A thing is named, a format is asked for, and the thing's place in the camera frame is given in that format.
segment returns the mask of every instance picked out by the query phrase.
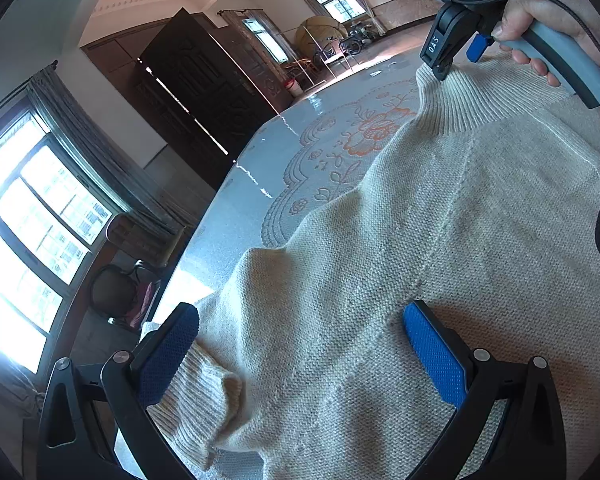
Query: knitted sweater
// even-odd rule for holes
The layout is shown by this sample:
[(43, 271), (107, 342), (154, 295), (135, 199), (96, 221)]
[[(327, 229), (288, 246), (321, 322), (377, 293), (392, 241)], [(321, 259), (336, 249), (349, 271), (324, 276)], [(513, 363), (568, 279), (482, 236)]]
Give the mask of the knitted sweater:
[[(405, 478), (453, 412), (400, 321), (416, 298), (472, 348), (549, 361), (569, 478), (600, 450), (600, 108), (498, 57), (417, 80), (419, 114), (359, 186), (283, 248), (247, 251), (198, 305), (197, 342), (152, 408), (187, 463), (209, 467), (216, 447), (259, 452), (267, 480)], [(240, 377), (239, 406), (201, 355)]]

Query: blue gripper pad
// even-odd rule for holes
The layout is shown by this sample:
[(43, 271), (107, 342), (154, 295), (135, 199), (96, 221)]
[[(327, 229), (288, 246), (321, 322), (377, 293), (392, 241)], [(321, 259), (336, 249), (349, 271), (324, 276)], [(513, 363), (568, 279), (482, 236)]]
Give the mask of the blue gripper pad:
[(464, 369), (416, 303), (404, 308), (409, 342), (445, 402), (460, 408), (466, 398)]
[(477, 63), (482, 57), (482, 54), (484, 54), (484, 51), (492, 44), (493, 38), (491, 36), (485, 36), (479, 33), (476, 34), (469, 49), (466, 51), (467, 59), (472, 63)]
[(153, 406), (160, 402), (184, 356), (196, 339), (199, 326), (198, 310), (189, 305), (147, 358), (138, 373), (136, 397), (141, 406)]

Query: metal screw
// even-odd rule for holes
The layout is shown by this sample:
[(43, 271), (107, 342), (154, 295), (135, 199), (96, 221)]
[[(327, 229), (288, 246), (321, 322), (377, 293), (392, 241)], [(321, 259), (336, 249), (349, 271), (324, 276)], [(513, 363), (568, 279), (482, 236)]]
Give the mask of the metal screw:
[(487, 352), (484, 348), (476, 348), (474, 350), (474, 357), (476, 360), (485, 363), (491, 359), (491, 354), (489, 354), (489, 352)]
[(115, 363), (126, 363), (129, 361), (129, 357), (129, 352), (126, 350), (121, 350), (120, 352), (113, 354), (113, 361)]
[(58, 361), (56, 361), (56, 368), (58, 370), (64, 370), (65, 368), (68, 368), (69, 364), (71, 364), (71, 361), (69, 361), (69, 358), (62, 357), (61, 359), (58, 359)]
[(546, 368), (546, 359), (544, 357), (540, 357), (539, 355), (534, 357), (534, 364), (538, 368)]

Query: ribbed hem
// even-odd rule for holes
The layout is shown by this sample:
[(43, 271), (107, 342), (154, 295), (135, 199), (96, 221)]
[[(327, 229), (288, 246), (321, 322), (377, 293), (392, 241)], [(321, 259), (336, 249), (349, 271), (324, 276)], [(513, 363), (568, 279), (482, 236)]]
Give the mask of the ribbed hem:
[(504, 53), (478, 63), (454, 65), (440, 82), (423, 65), (416, 72), (420, 113), (412, 124), (440, 134), (471, 130), (560, 101), (568, 94), (552, 88), (528, 66)]
[(212, 445), (238, 410), (240, 378), (193, 343), (159, 404), (147, 411), (187, 467), (206, 470)]

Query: fingernail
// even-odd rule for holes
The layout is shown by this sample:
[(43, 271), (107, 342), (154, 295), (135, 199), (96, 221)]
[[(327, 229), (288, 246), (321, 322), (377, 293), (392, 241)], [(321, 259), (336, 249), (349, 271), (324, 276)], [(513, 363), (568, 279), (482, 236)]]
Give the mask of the fingernail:
[(500, 34), (502, 34), (502, 22), (496, 23), (496, 26), (493, 27), (493, 30), (491, 31), (491, 35), (496, 39)]

